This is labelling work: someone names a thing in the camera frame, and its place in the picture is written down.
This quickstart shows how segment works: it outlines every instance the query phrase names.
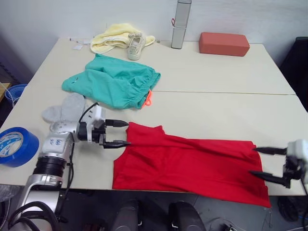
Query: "white sneaker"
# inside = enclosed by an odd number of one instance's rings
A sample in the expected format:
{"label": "white sneaker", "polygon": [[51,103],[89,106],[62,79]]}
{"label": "white sneaker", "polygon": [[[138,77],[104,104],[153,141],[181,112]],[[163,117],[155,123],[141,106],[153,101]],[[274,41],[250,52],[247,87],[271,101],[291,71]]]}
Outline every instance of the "white sneaker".
{"label": "white sneaker", "polygon": [[131,39],[128,47],[128,58],[138,60],[145,45],[145,37],[142,33],[129,34],[128,37]]}

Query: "floor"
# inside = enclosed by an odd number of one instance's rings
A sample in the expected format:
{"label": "floor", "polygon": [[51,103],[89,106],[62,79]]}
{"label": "floor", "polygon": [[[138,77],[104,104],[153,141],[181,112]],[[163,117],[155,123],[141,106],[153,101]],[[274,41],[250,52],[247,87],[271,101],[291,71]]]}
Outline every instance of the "floor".
{"label": "floor", "polygon": [[[272,209],[268,209],[216,200],[192,193],[85,190],[69,193],[63,211],[63,216],[68,219],[68,223],[61,226],[64,231],[82,231],[82,227],[89,222],[97,223],[104,220],[110,224],[117,210],[129,199],[141,200],[145,205],[146,218],[142,229],[145,231],[167,231],[168,206],[176,201],[185,201],[193,205],[207,231],[220,231],[223,223],[229,224],[226,220],[240,227],[238,231],[286,231],[301,227],[300,220],[287,222],[283,219],[278,211],[275,196],[270,197]],[[17,200],[18,196],[13,198],[12,207],[16,206]]]}

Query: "blue tape roll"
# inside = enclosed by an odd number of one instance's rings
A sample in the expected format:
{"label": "blue tape roll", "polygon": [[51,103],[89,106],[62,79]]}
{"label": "blue tape roll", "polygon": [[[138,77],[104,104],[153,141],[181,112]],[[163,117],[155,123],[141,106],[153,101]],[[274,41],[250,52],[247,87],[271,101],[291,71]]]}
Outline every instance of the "blue tape roll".
{"label": "blue tape roll", "polygon": [[39,140],[24,128],[15,127],[0,133],[0,164],[18,167],[37,152]]}

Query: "robotic arm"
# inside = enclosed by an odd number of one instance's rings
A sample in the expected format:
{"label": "robotic arm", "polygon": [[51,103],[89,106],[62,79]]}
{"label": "robotic arm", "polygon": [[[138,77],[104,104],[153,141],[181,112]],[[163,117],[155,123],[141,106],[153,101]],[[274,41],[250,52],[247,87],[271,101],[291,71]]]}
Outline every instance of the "robotic arm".
{"label": "robotic arm", "polygon": [[97,103],[89,107],[78,122],[58,121],[51,124],[36,168],[23,189],[16,214],[12,214],[8,221],[10,230],[58,230],[59,217],[56,218],[55,214],[60,214],[67,195],[60,193],[62,176],[65,166],[72,161],[75,142],[94,142],[103,148],[120,148],[130,144],[126,141],[107,142],[107,126],[124,127],[128,126],[128,123],[105,119],[104,109]]}
{"label": "robotic arm", "polygon": [[276,177],[270,173],[251,171],[251,173],[269,182],[291,187],[291,179],[301,180],[307,194],[305,184],[308,184],[308,141],[296,140],[289,142],[287,148],[259,147],[255,149],[260,153],[285,155],[283,176]]}

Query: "black cable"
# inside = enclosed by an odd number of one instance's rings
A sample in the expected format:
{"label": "black cable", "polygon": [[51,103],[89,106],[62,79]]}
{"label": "black cable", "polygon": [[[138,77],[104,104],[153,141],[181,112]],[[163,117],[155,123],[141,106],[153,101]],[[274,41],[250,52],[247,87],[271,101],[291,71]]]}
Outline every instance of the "black cable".
{"label": "black cable", "polygon": [[[304,188],[304,191],[305,191],[305,194],[306,194],[306,197],[308,198],[308,192],[307,192],[307,189],[306,189],[306,187],[305,187],[304,179],[301,178],[301,179],[300,179],[300,182],[302,183],[303,188]],[[303,219],[302,219],[302,225],[303,225],[303,230],[304,230],[304,231],[307,231],[307,229],[306,229],[306,223],[305,223],[305,221],[306,221],[306,216],[307,216],[307,215],[308,215],[308,205],[307,205],[307,208],[306,208],[306,210],[305,210],[305,212],[304,212],[304,214],[303,214]]]}
{"label": "black cable", "polygon": [[71,151],[71,154],[69,156],[69,161],[70,162],[69,162],[69,169],[68,169],[67,186],[66,186],[66,190],[65,190],[65,193],[64,193],[64,198],[63,198],[63,201],[61,203],[61,207],[59,209],[59,213],[58,214],[61,214],[61,212],[63,210],[64,202],[67,199],[68,191],[69,191],[69,189],[71,187],[71,184],[73,182],[73,179],[74,179],[74,164],[73,164],[74,147],[75,147],[75,143],[72,144],[72,151]]}
{"label": "black cable", "polygon": [[94,103],[94,104],[92,104],[84,113],[82,113],[82,115],[81,115],[81,117],[80,117],[80,119],[79,119],[78,122],[81,122],[81,120],[82,120],[82,118],[84,117],[84,115],[85,115],[92,107],[94,107],[94,106],[96,106],[96,105],[99,105],[99,104],[98,104],[97,102]]}
{"label": "black cable", "polygon": [[44,212],[45,220],[47,220],[50,223],[52,231],[61,230],[57,217],[55,216],[53,211],[48,207],[48,205],[46,205],[45,203],[41,201],[30,202],[28,204],[25,204],[24,206],[19,207],[17,210],[15,210],[11,214],[10,218],[8,219],[8,229],[10,230],[15,224],[19,222],[23,222],[23,223],[26,223],[33,231],[39,231],[37,226],[29,218],[20,217],[19,219],[15,220],[18,214],[20,214],[24,210],[31,208],[31,207],[38,207],[42,210],[42,212]]}
{"label": "black cable", "polygon": [[5,222],[5,201],[1,202],[1,213],[0,213],[0,224],[3,225]]}
{"label": "black cable", "polygon": [[2,222],[1,222],[1,225],[0,225],[0,230],[2,230],[5,222],[7,221],[8,217],[9,217],[10,208],[11,208],[11,199],[8,200],[8,206],[7,206],[5,214],[1,214]]}

